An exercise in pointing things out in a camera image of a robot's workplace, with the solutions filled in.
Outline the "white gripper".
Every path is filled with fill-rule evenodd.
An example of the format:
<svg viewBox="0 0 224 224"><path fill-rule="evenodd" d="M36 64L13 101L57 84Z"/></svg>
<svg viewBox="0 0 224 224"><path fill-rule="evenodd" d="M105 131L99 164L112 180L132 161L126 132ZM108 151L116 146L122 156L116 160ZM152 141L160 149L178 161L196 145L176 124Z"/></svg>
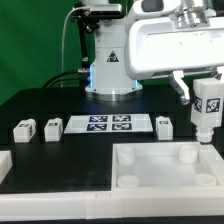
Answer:
<svg viewBox="0 0 224 224"><path fill-rule="evenodd" d="M170 84L183 105L190 102L182 70L217 67L224 81L224 17L209 19L208 27L176 29L169 17L135 22L125 43L125 66L133 80L173 71Z"/></svg>

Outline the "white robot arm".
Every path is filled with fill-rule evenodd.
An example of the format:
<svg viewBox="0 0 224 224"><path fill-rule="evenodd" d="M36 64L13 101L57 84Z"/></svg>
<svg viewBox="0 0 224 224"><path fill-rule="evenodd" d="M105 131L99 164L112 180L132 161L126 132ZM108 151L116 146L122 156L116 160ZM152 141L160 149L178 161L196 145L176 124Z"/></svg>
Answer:
<svg viewBox="0 0 224 224"><path fill-rule="evenodd" d="M133 0L128 13L109 0L81 0L95 36L86 91L102 100L124 99L139 83L168 77L184 105L186 74L224 66L224 15L208 0Z"/></svg>

